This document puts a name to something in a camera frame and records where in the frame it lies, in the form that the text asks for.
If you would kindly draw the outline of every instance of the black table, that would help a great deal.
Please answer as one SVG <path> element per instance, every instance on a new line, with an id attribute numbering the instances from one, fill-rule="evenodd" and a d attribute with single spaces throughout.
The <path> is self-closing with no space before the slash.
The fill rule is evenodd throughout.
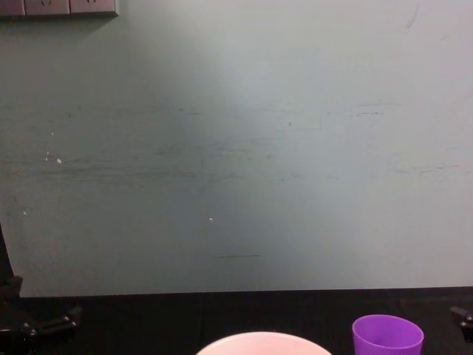
<path id="1" fill-rule="evenodd" d="M 348 355 L 352 322 L 378 313 L 422 327 L 425 355 L 473 354 L 449 314 L 452 305 L 473 310 L 473 288 L 47 298 L 18 305 L 40 320 L 74 305 L 84 308 L 74 340 L 45 355 L 195 355 L 216 339 L 246 331 L 295 334 L 333 355 Z"/>

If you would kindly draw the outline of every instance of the pink bowl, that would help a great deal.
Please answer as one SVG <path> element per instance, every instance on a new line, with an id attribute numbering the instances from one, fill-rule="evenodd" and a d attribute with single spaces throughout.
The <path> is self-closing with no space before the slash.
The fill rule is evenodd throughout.
<path id="1" fill-rule="evenodd" d="M 330 355 L 321 346 L 294 335 L 255 332 L 217 340 L 197 355 Z"/>

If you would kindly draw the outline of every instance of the electrical socket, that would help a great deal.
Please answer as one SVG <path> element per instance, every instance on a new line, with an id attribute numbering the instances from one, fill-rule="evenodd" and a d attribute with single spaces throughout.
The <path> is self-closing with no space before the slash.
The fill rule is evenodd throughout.
<path id="1" fill-rule="evenodd" d="M 0 0 L 0 17 L 24 16 L 23 0 Z"/>
<path id="2" fill-rule="evenodd" d="M 68 15 L 69 0 L 24 0 L 27 16 Z"/>
<path id="3" fill-rule="evenodd" d="M 71 13 L 109 13 L 118 15 L 118 0 L 70 0 Z"/>

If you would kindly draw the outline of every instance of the black clamp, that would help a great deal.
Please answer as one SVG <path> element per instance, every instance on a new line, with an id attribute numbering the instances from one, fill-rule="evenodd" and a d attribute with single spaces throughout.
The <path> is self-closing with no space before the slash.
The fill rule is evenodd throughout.
<path id="1" fill-rule="evenodd" d="M 59 339 L 70 339 L 81 324 L 82 308 L 75 307 L 62 317 L 37 322 L 9 300 L 19 298 L 21 277 L 0 285 L 0 355 L 34 354 Z"/>
<path id="2" fill-rule="evenodd" d="M 466 342 L 473 342 L 473 314 L 460 307 L 451 307 L 453 321 L 460 327 Z"/>

